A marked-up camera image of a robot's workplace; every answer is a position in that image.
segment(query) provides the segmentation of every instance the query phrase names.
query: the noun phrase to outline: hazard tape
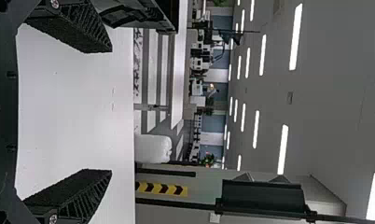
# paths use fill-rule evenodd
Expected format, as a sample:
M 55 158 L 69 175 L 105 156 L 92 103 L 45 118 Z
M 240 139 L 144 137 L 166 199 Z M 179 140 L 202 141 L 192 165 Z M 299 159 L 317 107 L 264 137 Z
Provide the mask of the hazard tape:
M 188 196 L 188 187 L 179 185 L 154 184 L 135 182 L 135 190 L 140 193 L 162 194 L 178 197 Z

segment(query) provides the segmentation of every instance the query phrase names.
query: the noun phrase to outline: industrial machine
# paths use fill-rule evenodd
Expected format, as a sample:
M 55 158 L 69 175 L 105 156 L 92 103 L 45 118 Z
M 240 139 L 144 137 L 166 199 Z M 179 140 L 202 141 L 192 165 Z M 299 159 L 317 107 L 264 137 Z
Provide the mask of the industrial machine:
M 283 175 L 275 177 L 270 182 L 258 182 L 251 176 L 223 180 L 222 195 L 215 199 L 215 204 L 145 198 L 136 198 L 135 201 L 157 206 L 212 211 L 220 216 L 306 220 L 308 223 L 328 221 L 375 224 L 372 220 L 318 214 L 306 204 L 301 185 L 291 184 Z

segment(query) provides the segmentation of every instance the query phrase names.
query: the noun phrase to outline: white wall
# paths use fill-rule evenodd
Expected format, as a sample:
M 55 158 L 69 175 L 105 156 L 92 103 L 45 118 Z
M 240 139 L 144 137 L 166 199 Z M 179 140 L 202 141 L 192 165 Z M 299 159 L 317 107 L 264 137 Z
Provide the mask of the white wall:
M 242 1 L 242 7 L 249 8 L 249 2 Z M 294 10 L 300 2 L 298 68 L 289 72 Z M 241 9 L 235 8 L 235 22 Z M 249 115 L 243 137 L 231 138 L 229 165 L 235 167 L 243 154 L 250 160 L 243 169 L 275 172 L 286 123 L 286 173 L 314 174 L 348 204 L 347 215 L 364 217 L 375 172 L 375 0 L 287 0 L 281 15 L 273 20 L 271 14 L 272 1 L 257 0 L 254 22 L 245 21 L 245 29 L 268 35 L 264 76 L 258 76 L 261 35 L 246 35 L 244 46 L 234 52 L 233 63 L 240 53 L 244 62 L 251 46 L 253 61 L 250 78 L 233 78 L 229 88 L 229 96 L 247 103 Z M 295 93 L 292 105 L 286 103 L 289 91 Z M 253 150 L 256 109 L 261 119 Z M 229 122 L 228 127 L 238 132 L 240 125 Z
M 110 169 L 90 223 L 133 224 L 132 29 L 108 32 L 113 53 L 88 55 L 19 29 L 16 188 L 24 199 L 81 169 Z
M 204 78 L 205 82 L 228 83 L 229 69 L 210 69 Z

